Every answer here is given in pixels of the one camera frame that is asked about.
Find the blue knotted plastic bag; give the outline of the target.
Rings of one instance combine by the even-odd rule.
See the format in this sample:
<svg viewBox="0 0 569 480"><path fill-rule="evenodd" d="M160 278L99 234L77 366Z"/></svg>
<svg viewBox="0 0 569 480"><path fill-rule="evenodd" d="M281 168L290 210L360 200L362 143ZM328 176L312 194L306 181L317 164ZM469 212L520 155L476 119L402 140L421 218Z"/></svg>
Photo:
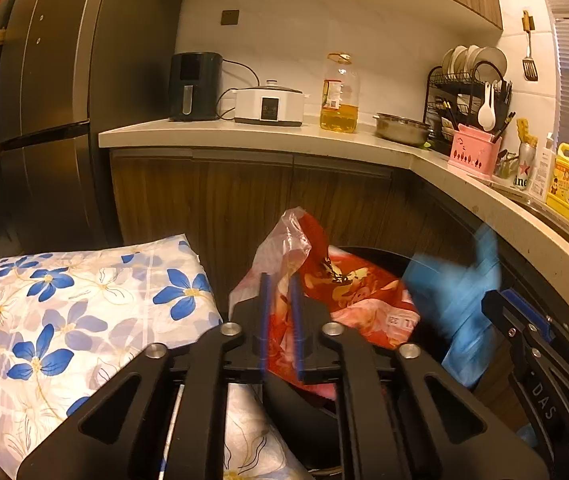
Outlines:
<svg viewBox="0 0 569 480"><path fill-rule="evenodd" d="M482 378L495 355L496 335L482 311L482 300L501 284L495 232L483 224L474 234L474 244L472 266L417 254L403 274L422 320L450 341L441 366L467 388Z"/></svg>

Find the red printed clear bag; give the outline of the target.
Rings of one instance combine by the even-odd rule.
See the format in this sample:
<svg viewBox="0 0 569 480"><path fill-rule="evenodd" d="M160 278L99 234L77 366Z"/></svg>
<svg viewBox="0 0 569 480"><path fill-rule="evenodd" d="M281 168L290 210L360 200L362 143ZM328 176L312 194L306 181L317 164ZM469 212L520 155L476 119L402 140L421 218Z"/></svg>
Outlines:
<svg viewBox="0 0 569 480"><path fill-rule="evenodd" d="M258 246L251 269L230 292L230 311L258 295L264 273L271 277L272 290L268 300L268 370L327 400L336 398L333 386L306 386L296 375L291 276L301 274L305 296L324 304L334 321L356 328L377 347L397 349L420 321L408 288L395 272L330 245L320 223L301 207L284 211Z"/></svg>

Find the floral blue white tablecloth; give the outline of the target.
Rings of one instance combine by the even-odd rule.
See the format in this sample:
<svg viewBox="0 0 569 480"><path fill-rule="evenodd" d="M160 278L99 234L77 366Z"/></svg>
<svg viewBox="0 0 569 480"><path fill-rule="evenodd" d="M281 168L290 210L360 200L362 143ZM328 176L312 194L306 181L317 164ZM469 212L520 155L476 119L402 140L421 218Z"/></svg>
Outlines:
<svg viewBox="0 0 569 480"><path fill-rule="evenodd" d="M222 318L182 235L0 258L0 468L24 458L153 342L196 341Z"/></svg>

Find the yellow detergent bottle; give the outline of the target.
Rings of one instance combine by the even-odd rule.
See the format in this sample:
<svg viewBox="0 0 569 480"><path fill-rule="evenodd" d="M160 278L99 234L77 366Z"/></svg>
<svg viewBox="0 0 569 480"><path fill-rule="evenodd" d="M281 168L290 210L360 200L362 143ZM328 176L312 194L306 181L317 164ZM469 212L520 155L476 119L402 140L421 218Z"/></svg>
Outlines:
<svg viewBox="0 0 569 480"><path fill-rule="evenodd" d="M566 220L569 220L569 144L557 148L546 204Z"/></svg>

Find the white slim bottle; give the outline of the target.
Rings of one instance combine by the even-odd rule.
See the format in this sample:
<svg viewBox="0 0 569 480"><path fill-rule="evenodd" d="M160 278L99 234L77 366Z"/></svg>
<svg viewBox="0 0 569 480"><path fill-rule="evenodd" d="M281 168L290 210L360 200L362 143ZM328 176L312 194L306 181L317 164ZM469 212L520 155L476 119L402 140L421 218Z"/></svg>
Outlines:
<svg viewBox="0 0 569 480"><path fill-rule="evenodd" d="M545 144L537 152L534 179L531 182L531 195L540 203L544 203L547 199L554 157L555 140L553 133L549 132L546 136Z"/></svg>

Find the wooden lower cabinets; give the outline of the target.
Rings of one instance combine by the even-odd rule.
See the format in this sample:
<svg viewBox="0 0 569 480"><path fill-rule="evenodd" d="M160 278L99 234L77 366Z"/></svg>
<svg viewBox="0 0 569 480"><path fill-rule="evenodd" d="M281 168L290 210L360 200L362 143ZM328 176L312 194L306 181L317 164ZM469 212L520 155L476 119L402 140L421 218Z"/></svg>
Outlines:
<svg viewBox="0 0 569 480"><path fill-rule="evenodd" d="M125 243L184 234L222 312L289 208L312 214L337 246L474 260L481 220L409 169L212 148L117 148L110 157Z"/></svg>

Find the pink utensil basket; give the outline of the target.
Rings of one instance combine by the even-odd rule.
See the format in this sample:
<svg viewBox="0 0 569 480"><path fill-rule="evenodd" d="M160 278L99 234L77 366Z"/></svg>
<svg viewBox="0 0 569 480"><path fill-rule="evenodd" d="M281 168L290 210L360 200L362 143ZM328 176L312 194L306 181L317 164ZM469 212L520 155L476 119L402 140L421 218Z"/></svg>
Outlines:
<svg viewBox="0 0 569 480"><path fill-rule="evenodd" d="M476 177L490 178L500 149L501 141L495 142L493 133L460 125L453 135L448 163Z"/></svg>

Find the white rice spoon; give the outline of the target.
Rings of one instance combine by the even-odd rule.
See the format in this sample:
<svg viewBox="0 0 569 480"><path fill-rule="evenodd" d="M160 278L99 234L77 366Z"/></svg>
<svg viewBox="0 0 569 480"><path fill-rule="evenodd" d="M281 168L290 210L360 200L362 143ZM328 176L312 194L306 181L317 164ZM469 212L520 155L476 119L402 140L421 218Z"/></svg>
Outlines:
<svg viewBox="0 0 569 480"><path fill-rule="evenodd" d="M478 125L486 132L490 132L496 125L495 105L493 105L493 85L486 82L484 91L484 103L477 112Z"/></svg>

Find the steel bowl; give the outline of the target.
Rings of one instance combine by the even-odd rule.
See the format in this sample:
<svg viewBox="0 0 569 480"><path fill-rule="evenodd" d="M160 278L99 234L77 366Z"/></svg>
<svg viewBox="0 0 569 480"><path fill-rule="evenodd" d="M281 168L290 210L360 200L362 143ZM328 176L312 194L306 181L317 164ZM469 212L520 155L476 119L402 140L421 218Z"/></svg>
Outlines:
<svg viewBox="0 0 569 480"><path fill-rule="evenodd" d="M379 113L375 114L373 118L377 123L375 125L377 136L415 148L426 144L429 133L432 131L432 128L424 122L417 122L396 115Z"/></svg>

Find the black dish rack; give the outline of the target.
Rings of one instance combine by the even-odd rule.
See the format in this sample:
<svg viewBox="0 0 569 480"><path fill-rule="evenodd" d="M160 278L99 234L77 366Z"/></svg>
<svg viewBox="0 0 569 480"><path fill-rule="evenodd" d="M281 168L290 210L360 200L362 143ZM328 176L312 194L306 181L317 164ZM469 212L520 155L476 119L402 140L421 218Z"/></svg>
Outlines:
<svg viewBox="0 0 569 480"><path fill-rule="evenodd" d="M448 155L453 127L483 129L478 114L485 103L485 89L493 91L496 122L490 135L502 134L514 117L510 110L512 82L505 79L508 60L497 47L475 44L449 49L441 64L426 78L423 122L431 127L429 144L438 153Z"/></svg>

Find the hanging metal spatula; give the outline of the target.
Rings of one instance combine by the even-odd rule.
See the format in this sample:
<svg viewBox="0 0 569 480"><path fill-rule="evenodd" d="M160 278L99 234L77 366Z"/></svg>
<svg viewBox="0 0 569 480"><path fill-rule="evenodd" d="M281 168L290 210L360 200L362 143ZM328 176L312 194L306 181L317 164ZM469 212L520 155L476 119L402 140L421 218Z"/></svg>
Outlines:
<svg viewBox="0 0 569 480"><path fill-rule="evenodd" d="M527 81L539 81L536 62L533 58L533 40L531 39L531 33L535 30L535 22L527 10L523 11L522 25L527 38L526 54L522 60L524 77Z"/></svg>

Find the cooking oil bottle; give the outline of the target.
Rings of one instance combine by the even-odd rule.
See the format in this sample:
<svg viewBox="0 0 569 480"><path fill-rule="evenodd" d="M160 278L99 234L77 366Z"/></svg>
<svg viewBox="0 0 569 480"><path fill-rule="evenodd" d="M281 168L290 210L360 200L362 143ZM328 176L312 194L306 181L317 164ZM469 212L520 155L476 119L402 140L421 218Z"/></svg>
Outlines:
<svg viewBox="0 0 569 480"><path fill-rule="evenodd" d="M327 55L322 86L320 127L323 130L354 133L359 114L360 78L351 55Z"/></svg>

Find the white slow cooker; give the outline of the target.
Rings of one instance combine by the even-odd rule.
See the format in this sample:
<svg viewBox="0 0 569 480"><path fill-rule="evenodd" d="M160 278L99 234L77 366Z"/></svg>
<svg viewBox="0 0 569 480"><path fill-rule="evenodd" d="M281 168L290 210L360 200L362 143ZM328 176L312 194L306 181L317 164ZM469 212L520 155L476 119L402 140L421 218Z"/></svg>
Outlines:
<svg viewBox="0 0 569 480"><path fill-rule="evenodd" d="M236 93L234 121L250 125L301 127L305 96L301 90L278 84L240 89Z"/></svg>

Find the black air fryer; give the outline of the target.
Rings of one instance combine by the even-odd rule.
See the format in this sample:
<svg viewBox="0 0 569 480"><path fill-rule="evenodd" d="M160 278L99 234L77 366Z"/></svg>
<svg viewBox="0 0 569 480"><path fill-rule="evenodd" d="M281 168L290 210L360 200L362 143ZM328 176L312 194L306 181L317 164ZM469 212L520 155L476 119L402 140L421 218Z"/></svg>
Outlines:
<svg viewBox="0 0 569 480"><path fill-rule="evenodd" d="M203 122L217 118L222 94L222 56L216 52L180 52L170 62L170 120Z"/></svg>

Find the dark steel refrigerator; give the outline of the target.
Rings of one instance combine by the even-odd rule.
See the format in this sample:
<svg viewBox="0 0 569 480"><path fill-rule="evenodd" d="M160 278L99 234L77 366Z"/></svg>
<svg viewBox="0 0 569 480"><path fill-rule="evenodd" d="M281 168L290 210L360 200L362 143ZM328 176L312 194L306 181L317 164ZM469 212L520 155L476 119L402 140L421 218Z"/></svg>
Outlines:
<svg viewBox="0 0 569 480"><path fill-rule="evenodd" d="M121 244L102 132L168 114L181 0L15 0L0 169L24 252Z"/></svg>

